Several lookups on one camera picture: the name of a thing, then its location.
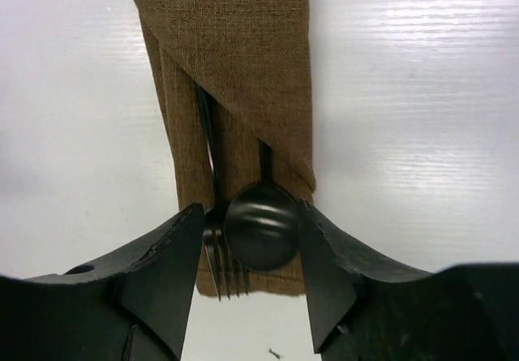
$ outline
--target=spoon handle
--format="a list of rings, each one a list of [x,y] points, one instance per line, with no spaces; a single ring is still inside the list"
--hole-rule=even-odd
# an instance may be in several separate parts
[[[223,191],[221,189],[220,174],[218,173],[217,147],[215,145],[214,133],[212,132],[211,110],[209,101],[213,101],[212,97],[205,92],[202,87],[195,84],[196,100],[198,101],[198,109],[200,122],[202,123],[202,131],[208,148],[209,165],[212,173],[212,188],[214,190],[215,205],[223,203]]]
[[[272,181],[272,148],[259,141],[259,167],[262,181]]]

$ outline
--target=white tabletop surface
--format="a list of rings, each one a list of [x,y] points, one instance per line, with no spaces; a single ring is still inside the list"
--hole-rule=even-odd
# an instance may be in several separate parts
[[[317,206],[391,257],[519,260],[519,0],[311,0]],[[131,0],[0,0],[0,273],[177,210]],[[193,298],[182,360],[307,361],[304,298]]]

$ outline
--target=black fork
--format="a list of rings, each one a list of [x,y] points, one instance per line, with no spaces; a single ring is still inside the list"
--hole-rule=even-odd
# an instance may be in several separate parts
[[[223,279],[227,298],[230,299],[230,279],[229,272],[233,274],[234,288],[236,295],[240,295],[240,283],[243,283],[245,294],[249,293],[249,274],[229,252],[228,244],[225,240],[223,223],[227,213],[228,203],[225,202],[221,188],[220,174],[218,173],[217,151],[212,132],[212,111],[211,106],[215,103],[202,87],[195,84],[196,99],[198,101],[200,122],[202,131],[208,148],[209,165],[212,172],[212,187],[214,191],[214,205],[205,214],[204,230],[204,250],[208,257],[209,270],[211,271],[212,281],[217,292],[218,300],[221,300],[221,278]]]

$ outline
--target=brown napkin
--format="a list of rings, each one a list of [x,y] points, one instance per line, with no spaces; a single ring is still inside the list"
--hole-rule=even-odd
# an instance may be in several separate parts
[[[135,0],[173,153],[180,208],[212,205],[212,180],[194,81],[214,109],[225,196],[260,179],[258,138],[274,156],[274,179],[311,200],[312,116],[308,0]],[[251,290],[304,292],[300,259],[251,273]],[[196,282],[216,296],[205,255]]]

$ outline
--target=cloth fold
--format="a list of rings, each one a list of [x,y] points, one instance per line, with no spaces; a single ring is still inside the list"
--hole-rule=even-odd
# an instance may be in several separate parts
[[[212,205],[194,82],[211,93],[219,169],[231,199],[260,179],[258,139],[273,149],[274,180],[311,201],[308,0],[134,0],[174,158],[178,202]],[[251,273],[251,291],[304,292],[300,259]],[[197,289],[216,296],[205,255]]]

